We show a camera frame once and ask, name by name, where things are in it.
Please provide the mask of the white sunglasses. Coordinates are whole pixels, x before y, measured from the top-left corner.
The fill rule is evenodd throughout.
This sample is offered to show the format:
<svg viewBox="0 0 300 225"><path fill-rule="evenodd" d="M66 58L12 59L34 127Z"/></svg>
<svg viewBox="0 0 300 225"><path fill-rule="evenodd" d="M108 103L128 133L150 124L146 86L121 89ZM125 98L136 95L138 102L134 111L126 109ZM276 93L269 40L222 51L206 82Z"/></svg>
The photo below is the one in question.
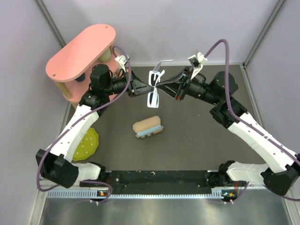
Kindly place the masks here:
<svg viewBox="0 0 300 225"><path fill-rule="evenodd" d="M159 107L159 94L156 85L158 82L160 82L161 77L165 74L165 70L162 70L160 72L159 69L163 62L172 62L172 61L173 60L162 60L149 72L148 84L151 87L153 87L153 91L149 92L147 96L148 108Z"/></svg>

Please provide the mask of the plaid glasses case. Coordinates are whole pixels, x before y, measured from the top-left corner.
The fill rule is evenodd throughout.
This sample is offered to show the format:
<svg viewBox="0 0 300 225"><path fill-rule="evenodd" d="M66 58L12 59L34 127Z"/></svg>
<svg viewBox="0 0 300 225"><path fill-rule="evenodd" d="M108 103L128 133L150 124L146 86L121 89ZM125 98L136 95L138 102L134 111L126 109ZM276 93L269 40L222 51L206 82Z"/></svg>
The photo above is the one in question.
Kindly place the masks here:
<svg viewBox="0 0 300 225"><path fill-rule="evenodd" d="M137 134L138 132L146 129L161 125L161 119L159 116L153 116L142 121L133 124L133 131Z"/></svg>

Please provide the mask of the light blue cleaning cloth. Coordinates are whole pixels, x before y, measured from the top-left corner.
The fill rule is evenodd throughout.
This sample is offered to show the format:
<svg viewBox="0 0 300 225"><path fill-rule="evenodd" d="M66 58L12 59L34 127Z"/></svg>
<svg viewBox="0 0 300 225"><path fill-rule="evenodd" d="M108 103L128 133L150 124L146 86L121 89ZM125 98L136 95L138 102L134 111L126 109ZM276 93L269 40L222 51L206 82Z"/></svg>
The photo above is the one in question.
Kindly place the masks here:
<svg viewBox="0 0 300 225"><path fill-rule="evenodd" d="M151 136L151 135L154 135L156 133L159 133L161 131L164 130L164 127L162 125L157 125L155 127L151 127L149 129L146 129L144 131L141 131L141 132L138 132L136 134L136 137L137 138L145 138L145 137L148 137L148 136Z"/></svg>

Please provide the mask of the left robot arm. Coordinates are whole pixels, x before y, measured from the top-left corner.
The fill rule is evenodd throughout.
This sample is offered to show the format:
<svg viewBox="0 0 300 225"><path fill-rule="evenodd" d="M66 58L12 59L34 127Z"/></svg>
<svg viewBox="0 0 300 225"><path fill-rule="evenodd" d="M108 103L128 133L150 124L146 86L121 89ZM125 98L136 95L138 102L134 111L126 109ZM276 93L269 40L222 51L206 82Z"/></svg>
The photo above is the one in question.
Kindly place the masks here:
<svg viewBox="0 0 300 225"><path fill-rule="evenodd" d="M96 186L106 182L106 174L95 163L73 164L77 146L91 125L96 122L104 110L127 93L131 97L154 91L151 84L140 80L130 69L123 77L111 78L110 73L102 72L104 65L96 65L90 75L90 86L83 95L71 121L65 126L57 139L46 149L36 153L38 165L36 184L44 192L40 178L49 180L55 186L69 188L76 182L91 180Z"/></svg>

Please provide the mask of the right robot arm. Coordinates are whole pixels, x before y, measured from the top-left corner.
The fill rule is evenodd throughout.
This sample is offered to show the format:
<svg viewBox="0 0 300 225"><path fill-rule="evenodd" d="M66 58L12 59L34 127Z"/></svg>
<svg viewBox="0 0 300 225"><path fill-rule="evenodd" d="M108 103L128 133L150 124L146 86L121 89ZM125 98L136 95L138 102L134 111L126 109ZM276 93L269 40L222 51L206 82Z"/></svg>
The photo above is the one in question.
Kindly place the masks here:
<svg viewBox="0 0 300 225"><path fill-rule="evenodd" d="M232 94L238 89L234 77L227 71L215 75L210 83L195 78L196 69L186 67L176 76L161 81L149 79L155 88L177 101L188 95L214 105L210 113L225 129L241 138L264 161L264 164L243 164L227 161L219 167L219 181L231 185L244 181L263 185L279 196L285 196L300 176L300 156L285 148L261 127L248 110Z"/></svg>

